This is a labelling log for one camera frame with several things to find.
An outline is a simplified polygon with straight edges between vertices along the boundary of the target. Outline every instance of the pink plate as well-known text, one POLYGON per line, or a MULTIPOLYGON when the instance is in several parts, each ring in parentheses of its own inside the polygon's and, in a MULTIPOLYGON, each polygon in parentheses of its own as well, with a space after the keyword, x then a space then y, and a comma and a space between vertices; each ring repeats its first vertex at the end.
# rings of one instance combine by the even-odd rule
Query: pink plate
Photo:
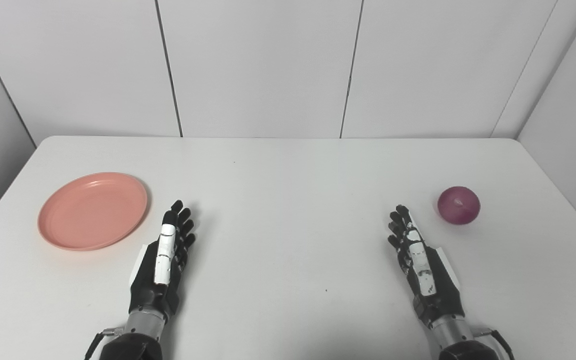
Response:
POLYGON ((39 232, 68 250, 100 249, 130 234, 148 196, 139 180, 118 172, 92 173, 62 186, 39 212, 39 232))

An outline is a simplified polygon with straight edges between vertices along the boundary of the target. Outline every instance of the red onion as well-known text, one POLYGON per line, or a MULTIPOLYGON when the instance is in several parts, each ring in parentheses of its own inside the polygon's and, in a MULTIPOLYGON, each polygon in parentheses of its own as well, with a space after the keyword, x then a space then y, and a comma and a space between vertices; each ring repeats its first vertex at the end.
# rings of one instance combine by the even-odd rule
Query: red onion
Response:
POLYGON ((455 225, 468 224, 475 220, 482 204, 471 189, 465 186, 453 186, 446 189, 437 201, 441 217, 455 225))

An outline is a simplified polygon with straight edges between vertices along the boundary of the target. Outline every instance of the robotic hand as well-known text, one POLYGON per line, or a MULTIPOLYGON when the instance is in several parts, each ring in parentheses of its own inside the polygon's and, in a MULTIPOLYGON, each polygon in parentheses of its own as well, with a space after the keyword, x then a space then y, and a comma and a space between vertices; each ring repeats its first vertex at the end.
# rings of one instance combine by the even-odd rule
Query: robotic hand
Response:
POLYGON ((464 308, 452 268, 441 248, 431 248, 421 237, 409 210, 398 205, 390 213, 388 227, 393 235, 388 242, 397 251, 397 260, 414 294, 416 316, 425 325, 441 348, 439 360, 499 360, 490 347, 475 337, 491 335, 515 360, 508 343, 496 330, 473 335, 464 318, 464 308))
POLYGON ((100 360, 162 360, 160 337, 177 312, 181 273, 195 242, 190 233, 195 224, 189 218, 190 209, 181 200, 164 214, 158 239, 142 248, 142 257, 137 259, 141 264, 130 286, 126 325, 99 332, 84 360, 89 360, 104 337, 116 338, 103 347, 100 360))

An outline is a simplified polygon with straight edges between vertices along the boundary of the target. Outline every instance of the cable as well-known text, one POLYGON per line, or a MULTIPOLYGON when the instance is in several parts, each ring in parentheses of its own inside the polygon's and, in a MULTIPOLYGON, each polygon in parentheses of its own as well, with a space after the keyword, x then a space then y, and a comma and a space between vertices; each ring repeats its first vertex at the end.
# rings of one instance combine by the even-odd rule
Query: cable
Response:
POLYGON ((503 350, 505 350, 505 352, 508 354, 508 358, 510 358, 510 360, 515 360, 515 356, 513 355, 513 349, 510 348, 510 345, 508 344, 508 342, 506 342, 506 340, 501 335, 501 333, 499 333, 499 331, 492 330, 490 332, 490 336, 493 337, 493 339, 495 339, 496 342, 499 343, 499 345, 501 345, 503 350))
POLYGON ((99 332, 97 335, 94 335, 94 339, 90 342, 90 346, 86 351, 86 355, 84 355, 84 360, 89 360, 92 357, 92 354, 95 352, 97 346, 106 335, 103 332, 99 332))

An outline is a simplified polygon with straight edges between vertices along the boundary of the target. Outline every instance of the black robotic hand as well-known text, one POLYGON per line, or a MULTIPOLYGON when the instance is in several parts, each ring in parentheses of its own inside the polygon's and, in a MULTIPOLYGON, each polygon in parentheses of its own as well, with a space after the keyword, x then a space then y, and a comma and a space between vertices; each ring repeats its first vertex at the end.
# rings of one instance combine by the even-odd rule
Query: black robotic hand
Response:
MULTIPOLYGON (((475 340, 441 248, 426 245, 404 205, 398 205, 390 213, 390 219, 388 227, 392 235, 388 242, 397 251, 399 266, 413 292, 414 311, 441 348, 439 360, 499 360, 493 349, 475 340)), ((514 360, 510 346, 498 331, 490 330, 487 334, 497 339, 514 360)))
POLYGON ((98 333, 84 360, 92 356, 103 337, 116 338, 103 347, 100 360, 162 360, 160 336, 179 307, 181 273, 195 242, 190 214, 181 200, 164 214, 159 237, 143 252, 130 286, 126 325, 98 333))

